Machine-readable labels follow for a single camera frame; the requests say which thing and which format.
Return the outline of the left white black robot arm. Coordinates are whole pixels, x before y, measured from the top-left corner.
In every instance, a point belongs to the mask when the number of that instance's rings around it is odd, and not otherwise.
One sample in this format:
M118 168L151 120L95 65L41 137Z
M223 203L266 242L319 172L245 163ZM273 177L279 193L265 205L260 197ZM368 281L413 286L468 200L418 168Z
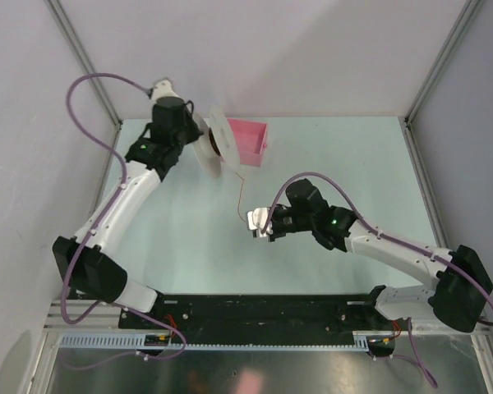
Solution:
M131 279L114 255L141 205L177 164L183 148L201 136L193 109L192 102L176 95L155 99L151 122L124 158L119 184L72 238L59 236L53 243L63 281L98 300L136 309L148 328L164 321L165 308L155 302L157 291Z

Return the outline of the white plastic spool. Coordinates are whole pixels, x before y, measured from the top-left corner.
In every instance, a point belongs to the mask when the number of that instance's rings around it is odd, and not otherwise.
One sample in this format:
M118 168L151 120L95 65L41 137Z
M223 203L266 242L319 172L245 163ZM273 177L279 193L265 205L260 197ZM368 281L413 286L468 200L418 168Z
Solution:
M213 178L219 178L222 163L233 171L240 167L240 156L235 137L228 119L215 104L210 107L208 119L198 112L192 116L202 135L191 144L201 167Z

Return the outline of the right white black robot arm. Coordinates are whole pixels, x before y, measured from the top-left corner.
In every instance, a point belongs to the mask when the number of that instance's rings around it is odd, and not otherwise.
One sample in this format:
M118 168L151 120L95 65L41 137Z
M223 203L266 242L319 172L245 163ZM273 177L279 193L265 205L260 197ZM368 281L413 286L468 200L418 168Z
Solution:
M329 204L307 179L289 182L280 193L289 204L250 211L248 226L269 241L310 232L327 250L341 250L382 262L417 280L415 286L378 286L362 309L364 323L382 329L400 318L437 318L470 333L493 290L477 252L465 245L449 250L390 235L367 222L354 206Z

